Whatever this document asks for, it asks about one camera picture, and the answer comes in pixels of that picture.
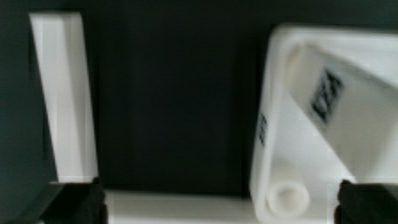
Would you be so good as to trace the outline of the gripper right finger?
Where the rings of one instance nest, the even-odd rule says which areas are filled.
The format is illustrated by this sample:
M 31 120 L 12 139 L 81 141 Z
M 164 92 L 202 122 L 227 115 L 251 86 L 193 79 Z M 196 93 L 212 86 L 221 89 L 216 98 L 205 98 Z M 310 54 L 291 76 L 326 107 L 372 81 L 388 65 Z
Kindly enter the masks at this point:
M 339 184 L 335 224 L 398 224 L 398 184 Z

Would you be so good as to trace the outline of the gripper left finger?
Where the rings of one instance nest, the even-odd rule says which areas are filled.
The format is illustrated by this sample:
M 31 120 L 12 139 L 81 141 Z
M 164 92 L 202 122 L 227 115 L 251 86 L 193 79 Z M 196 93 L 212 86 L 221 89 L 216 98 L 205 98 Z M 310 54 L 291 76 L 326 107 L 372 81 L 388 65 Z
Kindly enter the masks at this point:
M 49 183 L 15 218 L 15 224 L 108 224 L 104 189 L 88 183 Z

